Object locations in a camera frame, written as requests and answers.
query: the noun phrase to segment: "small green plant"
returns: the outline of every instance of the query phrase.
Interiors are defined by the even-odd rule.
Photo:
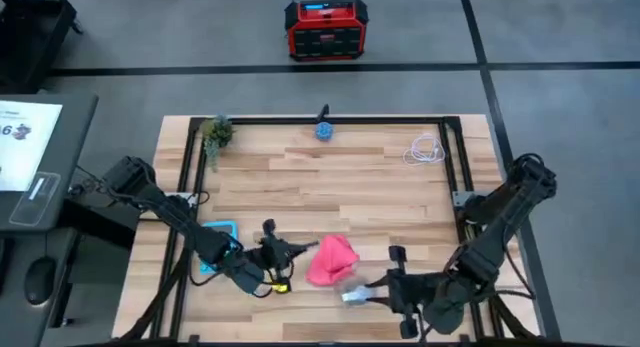
[[[217,172],[220,148],[226,147],[233,136],[231,121],[225,116],[216,116],[204,121],[200,125],[200,131],[204,139],[204,152],[207,155],[207,164],[214,172]]]

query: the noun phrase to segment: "white cable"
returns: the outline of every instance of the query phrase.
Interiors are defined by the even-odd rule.
[[[420,152],[420,143],[422,141],[431,141],[431,151],[428,153]],[[407,160],[407,154],[411,156],[411,160]],[[413,140],[411,148],[404,151],[402,160],[409,166],[418,166],[425,163],[438,163],[444,161],[446,152],[440,143],[440,140],[433,137],[431,133],[425,133],[422,136]]]

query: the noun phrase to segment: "pink cloth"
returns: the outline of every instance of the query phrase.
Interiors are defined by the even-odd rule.
[[[328,235],[320,242],[320,250],[311,260],[307,281],[316,286],[330,286],[353,272],[351,265],[360,256],[343,235]]]

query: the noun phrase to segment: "black desk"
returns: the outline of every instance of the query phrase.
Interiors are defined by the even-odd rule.
[[[93,213],[66,200],[65,196],[98,100],[91,95],[46,94],[3,96],[2,99],[61,104],[63,106],[38,168],[39,171],[60,175],[58,189],[36,226],[36,229],[40,231],[49,230],[47,233],[47,253],[57,261],[55,291],[52,298],[43,305],[34,307],[26,301],[23,284],[28,266],[44,255],[44,234],[34,231],[30,233],[15,232],[21,227],[10,223],[9,217],[22,193],[0,192],[0,236],[10,237],[15,241],[0,294],[0,311],[2,311],[0,338],[2,344],[7,346],[38,346],[45,328],[54,324],[61,315],[60,311],[64,311],[66,298],[68,298],[70,291],[67,277],[73,262],[75,246],[79,241],[79,233],[78,226],[69,223],[69,219],[73,219],[74,216],[86,218],[87,214]],[[65,228],[70,225],[76,229]]]

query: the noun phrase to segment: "wooden tabletop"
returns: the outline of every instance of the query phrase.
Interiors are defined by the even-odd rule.
[[[158,184],[167,192],[178,185],[190,117],[168,116],[162,124],[154,168]],[[475,188],[492,190],[501,183],[501,175],[486,118],[461,115],[460,119]],[[389,245],[406,247],[410,273],[441,270],[458,246],[444,165],[408,166],[402,159],[416,137],[438,136],[434,125],[341,124],[335,126],[330,142],[316,140],[312,125],[238,125],[234,129],[218,171],[205,172],[204,190],[211,198],[200,206],[198,221],[236,221],[245,248],[255,246],[267,218],[276,221],[278,236],[293,243],[342,234],[360,255],[352,281],[374,281],[393,266],[388,260]],[[457,151],[449,152],[457,161]],[[193,156],[188,186],[193,186],[195,178],[197,148]],[[114,337],[126,332],[153,298],[167,236],[168,228],[161,222],[138,225]],[[510,250],[523,268],[515,240]],[[347,307],[340,300],[340,287],[317,287],[306,281],[316,251],[296,259],[294,292],[287,295],[257,299],[226,277],[203,287],[189,285],[180,339],[199,334],[201,341],[208,342],[400,341],[399,315],[375,304]],[[195,279],[202,280],[206,276],[198,266],[194,257]],[[508,264],[503,265],[497,285],[523,290]],[[523,324],[537,333],[533,303],[518,297],[504,299]],[[168,334],[172,306],[173,296],[165,307],[162,335]],[[490,334],[487,306],[481,309]],[[468,308],[466,312],[454,334],[432,332],[428,340],[458,341],[460,334],[473,338]]]

